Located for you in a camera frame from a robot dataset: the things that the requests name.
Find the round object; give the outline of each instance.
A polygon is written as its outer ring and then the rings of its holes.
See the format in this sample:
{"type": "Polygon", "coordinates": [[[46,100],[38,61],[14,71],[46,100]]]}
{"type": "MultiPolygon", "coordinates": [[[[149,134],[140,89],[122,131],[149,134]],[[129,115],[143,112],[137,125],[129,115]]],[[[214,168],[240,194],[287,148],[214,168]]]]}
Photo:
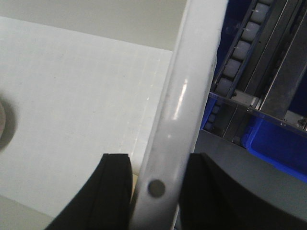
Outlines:
{"type": "Polygon", "coordinates": [[[204,130],[211,131],[212,127],[213,127],[213,124],[210,122],[207,122],[204,127],[204,130]]]}
{"type": "Polygon", "coordinates": [[[263,4],[267,4],[267,5],[270,5],[272,4],[274,0],[259,0],[259,2],[263,3],[263,4]]]}
{"type": "Polygon", "coordinates": [[[5,127],[5,112],[4,112],[4,108],[2,106],[2,104],[0,103],[0,137],[2,136],[4,127],[5,127]]]}
{"type": "Polygon", "coordinates": [[[159,198],[165,193],[165,185],[160,180],[153,180],[148,185],[148,192],[151,196],[159,198]]]}
{"type": "Polygon", "coordinates": [[[228,91],[232,85],[232,81],[221,78],[219,83],[217,84],[217,87],[215,89],[215,92],[218,93],[221,96],[226,96],[228,94],[228,91]]]}
{"type": "Polygon", "coordinates": [[[223,74],[230,78],[234,78],[240,68],[240,65],[241,65],[241,62],[236,61],[234,59],[229,59],[225,66],[223,74]]]}
{"type": "Polygon", "coordinates": [[[246,57],[249,48],[250,48],[250,43],[239,41],[238,44],[236,45],[236,48],[232,56],[237,59],[243,60],[246,57]]]}
{"type": "Polygon", "coordinates": [[[257,23],[248,22],[242,34],[242,38],[248,42],[252,42],[259,28],[260,26],[257,23]]]}
{"type": "Polygon", "coordinates": [[[252,13],[250,20],[256,23],[263,23],[267,12],[269,11],[269,6],[262,3],[257,3],[254,12],[252,13]]]}

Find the gray surface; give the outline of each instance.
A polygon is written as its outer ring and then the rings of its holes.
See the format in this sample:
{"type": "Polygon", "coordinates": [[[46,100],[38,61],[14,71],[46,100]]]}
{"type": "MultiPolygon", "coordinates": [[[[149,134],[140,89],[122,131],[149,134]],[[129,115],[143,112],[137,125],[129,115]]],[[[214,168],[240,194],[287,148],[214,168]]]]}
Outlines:
{"type": "Polygon", "coordinates": [[[307,221],[307,184],[244,148],[200,131],[195,153],[207,153],[230,177],[269,204],[307,221]]]}
{"type": "Polygon", "coordinates": [[[42,230],[53,218],[0,195],[1,230],[42,230]]]}
{"type": "Polygon", "coordinates": [[[173,50],[186,0],[0,0],[0,16],[173,50]]]}

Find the metal frame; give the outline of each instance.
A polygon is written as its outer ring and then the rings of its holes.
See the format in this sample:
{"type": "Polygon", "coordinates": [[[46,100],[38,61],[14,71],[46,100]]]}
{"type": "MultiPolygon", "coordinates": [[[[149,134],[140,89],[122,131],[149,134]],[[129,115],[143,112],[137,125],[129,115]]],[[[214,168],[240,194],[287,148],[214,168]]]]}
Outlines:
{"type": "Polygon", "coordinates": [[[169,230],[215,68],[227,1],[188,0],[132,199],[131,230],[169,230]]]}

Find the white panel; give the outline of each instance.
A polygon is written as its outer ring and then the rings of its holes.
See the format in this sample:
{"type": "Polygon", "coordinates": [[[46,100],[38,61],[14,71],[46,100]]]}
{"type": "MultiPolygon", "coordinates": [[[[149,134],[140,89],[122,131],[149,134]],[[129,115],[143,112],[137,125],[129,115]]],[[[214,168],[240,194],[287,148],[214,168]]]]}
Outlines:
{"type": "Polygon", "coordinates": [[[103,153],[138,171],[172,52],[4,17],[0,50],[0,195],[54,217],[103,153]]]}
{"type": "Polygon", "coordinates": [[[0,15],[173,50],[186,0],[0,0],[0,15]]]}
{"type": "Polygon", "coordinates": [[[0,196],[0,207],[1,230],[42,230],[53,220],[3,196],[0,196]]]}

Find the white roller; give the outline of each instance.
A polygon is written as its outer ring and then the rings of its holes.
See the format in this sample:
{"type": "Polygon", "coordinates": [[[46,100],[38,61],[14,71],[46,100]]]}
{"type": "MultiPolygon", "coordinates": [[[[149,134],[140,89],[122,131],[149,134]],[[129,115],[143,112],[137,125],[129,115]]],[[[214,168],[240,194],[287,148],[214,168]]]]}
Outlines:
{"type": "Polygon", "coordinates": [[[248,42],[252,42],[259,28],[260,26],[257,23],[248,22],[242,34],[242,38],[248,42]]]}
{"type": "Polygon", "coordinates": [[[4,127],[5,127],[5,112],[4,112],[4,108],[2,106],[2,104],[0,103],[0,137],[2,136],[4,127]]]}
{"type": "Polygon", "coordinates": [[[263,23],[265,16],[269,11],[269,8],[270,7],[267,5],[264,5],[262,3],[257,3],[254,12],[250,17],[251,21],[256,23],[263,23]]]}
{"type": "Polygon", "coordinates": [[[237,59],[243,60],[245,58],[249,48],[250,48],[250,43],[244,42],[244,41],[239,41],[235,50],[234,50],[234,53],[232,55],[233,55],[233,57],[235,57],[237,59]]]}
{"type": "Polygon", "coordinates": [[[212,127],[213,127],[212,123],[207,122],[206,125],[205,125],[205,127],[204,127],[204,129],[205,129],[205,130],[211,130],[212,127]]]}
{"type": "Polygon", "coordinates": [[[215,92],[220,94],[221,96],[226,96],[228,94],[228,91],[231,85],[232,85],[232,81],[226,78],[221,78],[220,82],[217,84],[215,92]]]}
{"type": "Polygon", "coordinates": [[[234,78],[240,68],[240,65],[241,65],[241,62],[236,61],[234,59],[229,59],[229,61],[227,62],[225,66],[223,74],[230,78],[234,78]]]}
{"type": "Polygon", "coordinates": [[[216,118],[216,115],[215,114],[210,114],[209,118],[208,118],[208,121],[213,123],[213,121],[215,120],[216,118]]]}
{"type": "Polygon", "coordinates": [[[213,107],[213,109],[212,109],[212,113],[217,114],[217,113],[219,112],[219,110],[220,110],[220,107],[217,106],[217,105],[215,105],[215,106],[213,107]]]}

